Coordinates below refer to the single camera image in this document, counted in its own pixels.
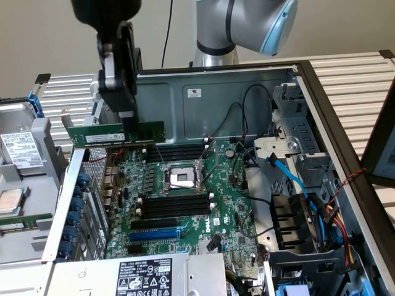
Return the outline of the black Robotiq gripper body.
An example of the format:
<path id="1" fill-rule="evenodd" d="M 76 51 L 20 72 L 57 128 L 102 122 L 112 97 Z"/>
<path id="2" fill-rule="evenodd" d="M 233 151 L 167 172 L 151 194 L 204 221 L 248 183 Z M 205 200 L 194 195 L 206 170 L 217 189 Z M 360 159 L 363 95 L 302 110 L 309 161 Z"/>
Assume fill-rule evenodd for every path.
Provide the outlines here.
<path id="1" fill-rule="evenodd" d="M 142 5 L 140 0 L 73 0 L 71 3 L 77 20 L 99 34 L 113 33 L 121 22 L 132 19 Z"/>

